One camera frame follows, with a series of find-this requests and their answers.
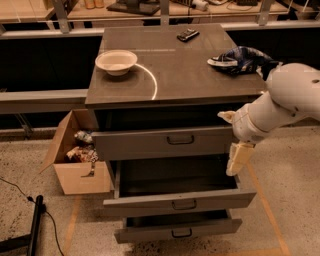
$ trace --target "gray cabinet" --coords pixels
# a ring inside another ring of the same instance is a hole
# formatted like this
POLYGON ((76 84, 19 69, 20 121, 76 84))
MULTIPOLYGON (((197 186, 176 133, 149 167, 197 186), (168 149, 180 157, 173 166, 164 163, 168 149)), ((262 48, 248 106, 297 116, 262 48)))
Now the gray cabinet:
POLYGON ((176 39, 186 26, 110 28, 103 37, 101 51, 130 49, 149 70, 111 77, 95 68, 86 99, 114 187, 105 214, 124 219, 119 243, 236 232, 242 221, 232 209, 256 194, 226 175, 236 139, 217 114, 253 101, 265 84, 257 74, 229 77, 207 65, 235 46, 220 25, 188 27, 200 35, 187 44, 176 39))

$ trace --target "open drawer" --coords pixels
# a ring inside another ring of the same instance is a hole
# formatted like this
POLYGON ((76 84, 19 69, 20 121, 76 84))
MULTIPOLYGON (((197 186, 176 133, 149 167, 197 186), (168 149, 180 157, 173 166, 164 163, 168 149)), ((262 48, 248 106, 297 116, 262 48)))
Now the open drawer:
POLYGON ((223 154, 234 139, 231 126, 94 132, 92 136, 103 160, 223 154))
POLYGON ((255 196, 225 174, 228 155, 119 161, 109 216, 137 217, 247 207, 255 196))
POLYGON ((226 210, 127 218, 117 230, 118 243, 170 240, 235 233, 242 223, 226 210))

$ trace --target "terrazzo floor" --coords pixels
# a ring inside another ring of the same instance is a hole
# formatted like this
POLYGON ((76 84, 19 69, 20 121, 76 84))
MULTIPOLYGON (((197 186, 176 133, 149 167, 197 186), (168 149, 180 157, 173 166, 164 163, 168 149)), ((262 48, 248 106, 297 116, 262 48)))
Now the terrazzo floor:
MULTIPOLYGON (((279 128, 256 146, 240 173, 243 186, 257 195, 248 208, 236 210, 243 224, 235 234, 170 241, 117 244, 113 232, 120 218, 104 214, 110 194, 65 196, 52 167, 39 173, 54 129, 0 131, 0 177, 27 195, 43 195, 54 217, 61 250, 68 256, 318 256, 320 252, 320 126, 279 128)), ((0 240, 30 232, 34 204, 0 181, 0 240)), ((37 255, 61 255, 54 226, 42 215, 37 255)), ((26 248, 0 253, 26 255, 26 248)))

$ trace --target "white bowl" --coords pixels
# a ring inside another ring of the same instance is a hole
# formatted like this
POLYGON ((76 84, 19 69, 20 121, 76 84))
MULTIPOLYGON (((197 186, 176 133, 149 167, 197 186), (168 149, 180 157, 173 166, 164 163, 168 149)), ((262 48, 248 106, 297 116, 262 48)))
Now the white bowl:
POLYGON ((112 76, 122 76, 137 63, 137 60, 138 57, 133 52, 111 50, 100 54, 96 58, 96 65, 112 76))

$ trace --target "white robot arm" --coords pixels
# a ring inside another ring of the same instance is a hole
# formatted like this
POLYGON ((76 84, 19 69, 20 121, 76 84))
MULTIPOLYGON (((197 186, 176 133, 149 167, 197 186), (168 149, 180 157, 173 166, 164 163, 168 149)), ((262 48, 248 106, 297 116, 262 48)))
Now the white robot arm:
POLYGON ((253 103, 236 112, 218 116, 232 123, 238 144, 230 148, 227 175, 236 175, 248 162, 254 146, 283 125, 306 117, 320 120, 320 71, 292 63, 272 70, 267 79, 268 91, 253 103))

